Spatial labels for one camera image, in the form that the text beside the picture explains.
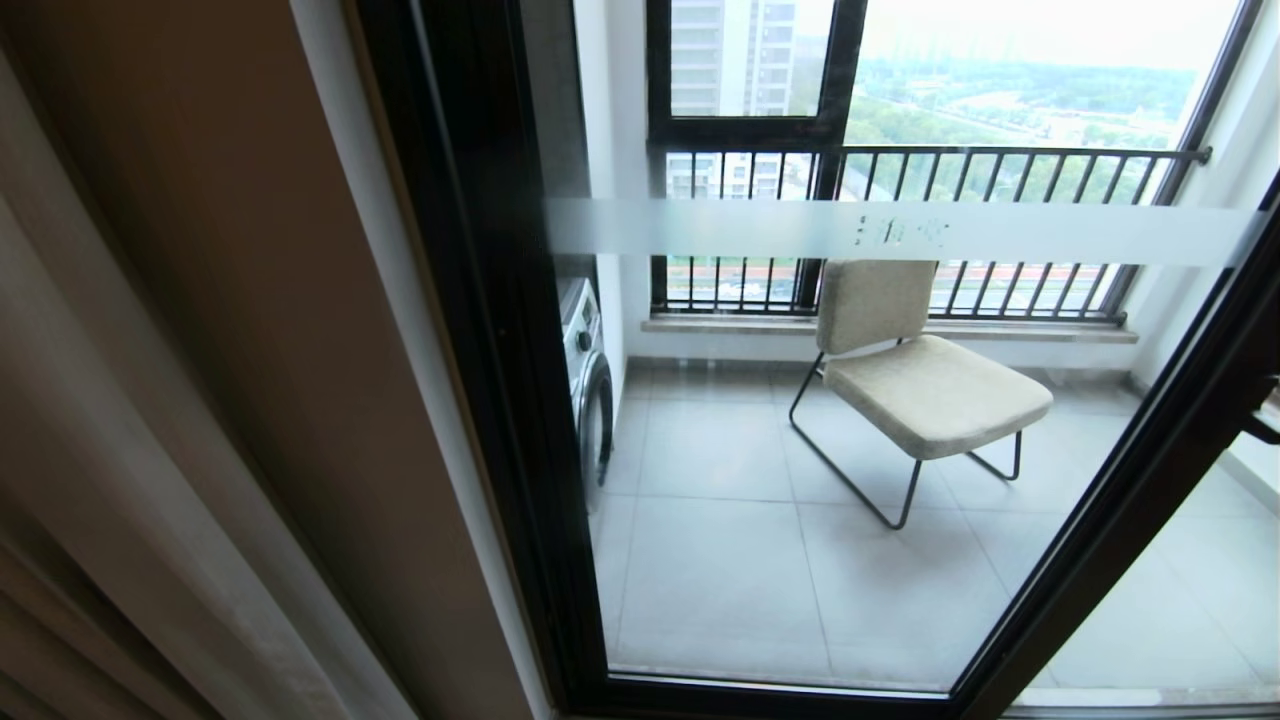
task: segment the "floor tile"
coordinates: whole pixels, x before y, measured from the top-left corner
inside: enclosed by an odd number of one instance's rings
[[[1044,666],[1034,678],[1032,678],[1029,688],[1057,688],[1057,679],[1053,678],[1053,671]]]
[[[649,401],[622,397],[618,420],[613,425],[613,454],[604,475],[607,495],[635,495],[640,486],[645,437],[649,432]]]
[[[635,509],[636,498],[632,496],[605,495],[600,498],[600,509],[590,518],[599,528],[591,537],[591,553],[595,559],[595,587],[600,598],[604,646],[609,652],[617,647]]]
[[[1275,521],[1276,516],[1249,491],[1217,465],[1210,468],[1178,509],[1176,518],[1248,518]]]
[[[856,507],[800,505],[838,676],[948,687],[1009,602],[959,511],[911,515],[895,532]]]
[[[1005,591],[1014,594],[1062,528],[1066,514],[966,510],[965,519]]]
[[[1224,688],[1258,683],[1185,583],[1144,553],[1050,662],[1064,688]]]
[[[682,366],[654,366],[649,397],[703,402],[772,402],[773,391],[767,369],[724,368],[691,361]]]
[[[901,506],[915,465],[893,441],[876,429],[844,402],[809,402],[796,409],[796,421],[828,457],[872,498],[881,511]],[[786,452],[791,487],[797,502],[858,505],[861,501],[822,457],[783,420],[782,448]],[[951,491],[934,462],[920,468],[911,507],[956,507]]]
[[[1262,682],[1280,684],[1280,521],[1179,510],[1155,547]]]
[[[622,632],[627,666],[829,674],[790,503],[640,497]]]
[[[653,387],[653,368],[643,363],[627,363],[627,378],[622,383],[625,397],[649,398],[649,389]]]
[[[1020,370],[1053,393],[1055,405],[1070,413],[1132,416],[1142,398],[1119,382],[1079,378],[1053,370]]]
[[[1093,480],[1110,446],[1100,450],[1096,437],[1110,433],[1078,423],[1070,415],[1051,414],[1023,432],[1021,474],[1005,482],[964,455],[934,461],[956,503],[965,510],[1016,510],[1068,512]],[[1088,438],[1079,436],[1087,434]],[[977,454],[996,468],[1009,470],[1014,461],[1014,437],[998,439]]]
[[[773,389],[773,402],[778,405],[790,406],[796,398],[796,393],[800,392],[800,386],[804,383],[804,377],[808,370],[787,369],[787,370],[773,370],[769,374],[769,384]],[[809,387],[805,388],[803,406],[817,404],[836,404],[847,407],[847,404],[836,396],[836,393],[827,389],[822,384],[822,378],[814,375],[813,380],[809,382]]]
[[[790,502],[773,405],[650,401],[640,493]]]

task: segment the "hazy sky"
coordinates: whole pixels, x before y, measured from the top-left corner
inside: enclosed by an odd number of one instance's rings
[[[827,33],[831,0],[796,5],[797,32]],[[1234,0],[870,0],[863,56],[933,42],[960,56],[1009,46],[1036,63],[1204,70],[1234,9]]]

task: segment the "chair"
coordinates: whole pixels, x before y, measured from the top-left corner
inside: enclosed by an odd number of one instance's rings
[[[1053,402],[1044,386],[940,337],[920,334],[929,314],[937,264],[920,260],[828,260],[818,305],[818,359],[791,404],[791,427],[890,529],[906,524],[925,460],[965,454],[1011,482],[1021,468],[1023,429]],[[867,355],[838,357],[897,340]],[[795,411],[814,375],[915,459],[896,523],[876,506],[796,424]],[[1014,470],[1005,474],[973,451],[1014,434]]]

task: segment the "washing machine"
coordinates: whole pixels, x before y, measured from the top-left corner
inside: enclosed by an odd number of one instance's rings
[[[557,290],[582,491],[588,511],[595,512],[613,451],[613,377],[604,357],[604,331],[591,282],[586,278],[557,281]]]

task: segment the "curtain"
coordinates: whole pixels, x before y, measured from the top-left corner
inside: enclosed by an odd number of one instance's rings
[[[0,55],[0,711],[416,717]]]

